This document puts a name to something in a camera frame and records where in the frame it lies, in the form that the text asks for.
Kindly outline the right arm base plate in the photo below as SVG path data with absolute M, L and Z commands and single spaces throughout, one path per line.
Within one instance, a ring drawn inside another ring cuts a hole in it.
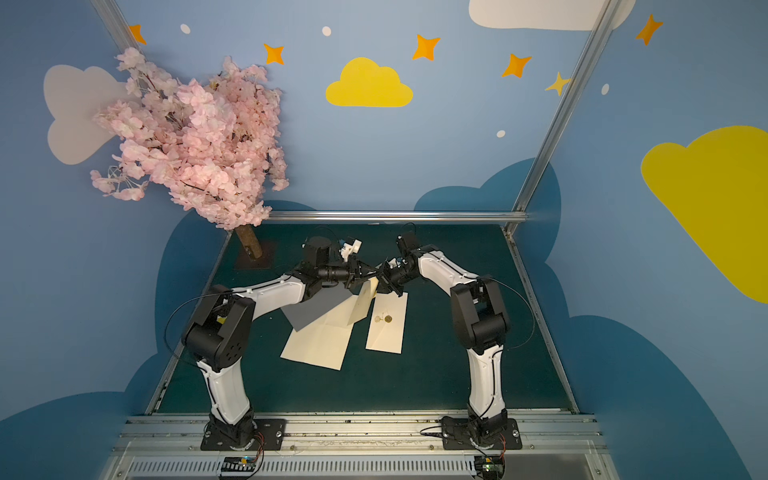
M 522 435 L 515 419 L 498 415 L 491 419 L 440 419 L 440 437 L 445 450 L 521 450 Z

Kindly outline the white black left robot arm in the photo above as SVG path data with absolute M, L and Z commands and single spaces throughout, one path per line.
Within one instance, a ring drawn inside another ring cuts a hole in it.
M 302 245 L 304 258 L 283 275 L 249 287 L 214 285 L 203 295 L 182 335 L 185 351 L 202 372 L 211 402 L 203 451 L 278 450 L 280 440 L 265 441 L 246 394 L 241 360 L 252 323 L 258 317 L 313 298 L 324 288 L 352 289 L 375 278 L 379 269 L 358 259 L 346 243 L 332 258 L 334 244 L 315 236 Z

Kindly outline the white envelope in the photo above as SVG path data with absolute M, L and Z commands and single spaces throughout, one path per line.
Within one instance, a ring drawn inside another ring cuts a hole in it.
M 402 353 L 408 294 L 378 294 L 374 300 L 366 349 L 392 354 Z M 392 316 L 386 323 L 386 315 Z

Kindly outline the cream envelope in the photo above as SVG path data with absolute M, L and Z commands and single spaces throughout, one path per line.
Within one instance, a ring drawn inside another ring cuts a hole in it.
M 368 315 L 370 304 L 376 296 L 377 278 L 368 279 L 357 295 L 352 295 L 339 305 L 340 312 L 333 321 L 335 326 L 351 327 Z

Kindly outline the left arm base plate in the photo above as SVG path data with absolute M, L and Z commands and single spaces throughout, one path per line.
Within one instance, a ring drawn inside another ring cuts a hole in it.
M 213 416 L 209 417 L 201 451 L 279 451 L 285 435 L 285 419 L 254 419 L 244 417 L 229 425 Z

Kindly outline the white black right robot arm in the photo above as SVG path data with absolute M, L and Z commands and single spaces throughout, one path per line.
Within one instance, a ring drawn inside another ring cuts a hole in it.
M 402 294 L 416 278 L 433 282 L 450 297 L 452 325 L 468 355 L 470 394 L 465 431 L 475 445 L 489 446 L 508 424 L 502 392 L 502 353 L 510 330 L 500 284 L 472 273 L 413 233 L 396 240 L 400 255 L 378 267 L 379 290 Z

